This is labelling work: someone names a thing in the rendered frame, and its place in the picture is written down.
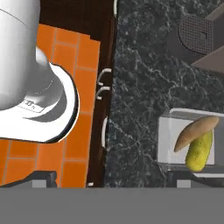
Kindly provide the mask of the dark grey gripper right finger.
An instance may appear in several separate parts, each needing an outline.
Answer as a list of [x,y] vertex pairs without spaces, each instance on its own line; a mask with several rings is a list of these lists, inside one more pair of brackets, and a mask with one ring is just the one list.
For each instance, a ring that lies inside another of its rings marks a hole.
[[210,175],[199,175],[190,171],[172,171],[171,187],[196,188],[196,187],[223,187],[224,177],[212,177]]

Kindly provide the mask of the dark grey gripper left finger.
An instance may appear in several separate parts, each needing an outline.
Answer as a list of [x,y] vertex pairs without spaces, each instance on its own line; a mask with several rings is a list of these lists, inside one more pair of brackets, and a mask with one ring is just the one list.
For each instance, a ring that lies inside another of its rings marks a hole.
[[34,171],[27,177],[1,185],[1,188],[56,188],[56,171]]

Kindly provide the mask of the yellow-green cucumber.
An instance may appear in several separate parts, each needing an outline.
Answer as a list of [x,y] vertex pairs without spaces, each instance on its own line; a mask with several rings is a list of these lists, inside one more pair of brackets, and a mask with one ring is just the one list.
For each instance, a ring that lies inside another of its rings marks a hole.
[[207,163],[213,143],[213,132],[209,131],[205,135],[193,140],[185,157],[185,165],[192,172],[200,172]]

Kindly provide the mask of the brown sweet potato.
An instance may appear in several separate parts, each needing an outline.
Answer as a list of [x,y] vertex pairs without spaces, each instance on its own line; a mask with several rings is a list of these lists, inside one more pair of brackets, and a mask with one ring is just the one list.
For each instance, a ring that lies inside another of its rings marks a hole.
[[174,151],[181,151],[196,138],[202,137],[207,132],[213,130],[219,121],[220,118],[218,116],[205,116],[191,122],[178,135]]

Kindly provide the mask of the dark grey perforated round appliance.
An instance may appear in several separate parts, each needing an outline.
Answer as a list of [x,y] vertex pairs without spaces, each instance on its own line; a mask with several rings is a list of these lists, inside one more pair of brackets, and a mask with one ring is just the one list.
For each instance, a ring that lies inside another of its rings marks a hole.
[[213,23],[201,17],[184,16],[172,28],[167,42],[175,53],[209,54],[214,49]]

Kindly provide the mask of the dark brown wooden cabinet run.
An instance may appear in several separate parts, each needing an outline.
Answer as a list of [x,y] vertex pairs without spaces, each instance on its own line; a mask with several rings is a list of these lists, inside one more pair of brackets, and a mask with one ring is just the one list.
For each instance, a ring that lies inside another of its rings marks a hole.
[[[88,34],[91,39],[101,42],[97,79],[103,68],[112,68],[111,73],[105,73],[101,78],[103,86],[110,87],[110,90],[101,93],[101,100],[94,99],[90,159],[87,171],[87,184],[93,182],[92,187],[101,187],[106,158],[106,147],[102,147],[102,123],[106,116],[109,120],[116,42],[114,0],[40,0],[40,2],[41,24]],[[95,95],[103,86],[97,85],[96,82]]]

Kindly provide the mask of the white round pedestal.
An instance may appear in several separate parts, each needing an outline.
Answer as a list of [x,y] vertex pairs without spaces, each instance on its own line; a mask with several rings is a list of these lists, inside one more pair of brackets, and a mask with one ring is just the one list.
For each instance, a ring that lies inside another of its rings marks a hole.
[[80,97],[72,76],[37,47],[40,0],[0,0],[0,139],[57,143]]

